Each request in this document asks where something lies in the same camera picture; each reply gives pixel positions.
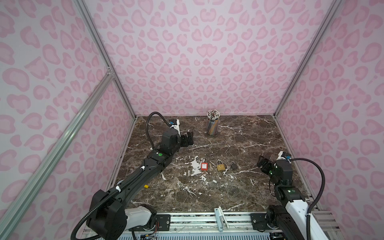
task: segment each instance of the pencil holder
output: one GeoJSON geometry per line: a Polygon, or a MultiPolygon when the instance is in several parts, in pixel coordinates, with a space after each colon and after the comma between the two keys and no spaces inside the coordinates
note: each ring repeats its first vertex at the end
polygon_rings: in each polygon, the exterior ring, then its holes
{"type": "Polygon", "coordinates": [[[218,132],[220,113],[217,110],[209,110],[207,113],[207,133],[214,136],[218,132]]]}

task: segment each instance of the gold padlock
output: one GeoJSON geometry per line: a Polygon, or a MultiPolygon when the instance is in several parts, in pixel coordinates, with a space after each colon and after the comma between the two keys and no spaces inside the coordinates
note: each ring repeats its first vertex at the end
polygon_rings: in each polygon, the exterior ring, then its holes
{"type": "Polygon", "coordinates": [[[217,161],[216,161],[216,164],[217,164],[217,170],[218,170],[218,171],[225,171],[225,165],[223,164],[222,161],[217,160],[217,161]]]}

